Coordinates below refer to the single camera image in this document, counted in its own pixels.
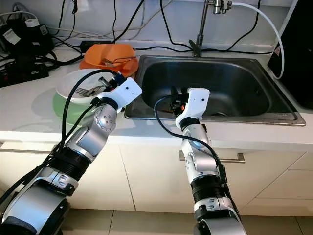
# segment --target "sink drain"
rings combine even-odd
[[[217,112],[217,113],[213,113],[211,116],[226,117],[227,115],[225,113],[222,113],[222,112]]]

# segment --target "green plate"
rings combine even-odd
[[[65,106],[66,99],[64,99],[59,94],[55,94],[53,97],[53,110],[55,114],[62,119],[63,116],[63,109]],[[88,107],[88,104],[75,104],[70,103],[67,111],[67,124],[74,125],[79,116],[82,114],[82,112]]]

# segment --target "white plate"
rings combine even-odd
[[[72,90],[72,88],[75,86],[75,84],[86,74],[92,72],[92,71],[96,71],[99,69],[84,69],[84,70],[77,70],[74,72],[71,72],[69,74],[67,74],[62,82],[60,82],[57,87],[57,93],[62,96],[63,98],[67,99],[70,91]],[[100,77],[104,77],[107,81],[111,80],[111,76],[112,74],[109,72],[100,72],[97,74],[94,74],[92,76],[90,76],[89,78],[87,78],[85,81],[82,82],[82,84],[80,84],[80,88],[84,88],[84,89],[91,89],[93,87],[102,85],[101,82],[98,81],[98,79]],[[79,94],[74,93],[73,97],[71,99],[71,102],[73,103],[77,103],[77,104],[89,104],[93,98],[95,98],[97,95],[94,96],[89,96],[89,97],[81,97]]]

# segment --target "robotic arm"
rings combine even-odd
[[[105,146],[116,127],[116,117],[122,107],[141,94],[141,88],[128,78],[114,90],[97,96],[98,106],[85,117],[63,149],[50,154],[49,162],[30,177],[22,190],[4,211],[0,235],[59,235],[60,227],[78,181]],[[217,156],[193,137],[210,144],[205,126],[200,124],[206,109],[209,90],[190,88],[184,110],[178,114],[176,126],[183,132],[182,151],[195,199],[197,225],[195,235],[245,235],[236,207],[227,187],[224,166]]]

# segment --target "faucet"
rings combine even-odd
[[[204,0],[204,6],[202,11],[202,17],[201,17],[201,24],[200,24],[200,30],[199,34],[197,35],[197,41],[194,43],[192,40],[189,40],[189,44],[192,48],[192,56],[193,57],[200,57],[201,56],[201,48],[202,48],[202,42],[203,42],[203,31],[205,26],[205,20],[207,15],[207,10],[209,5],[213,6],[213,14],[217,15],[220,13],[225,14],[226,10],[231,9],[231,1],[227,0]]]

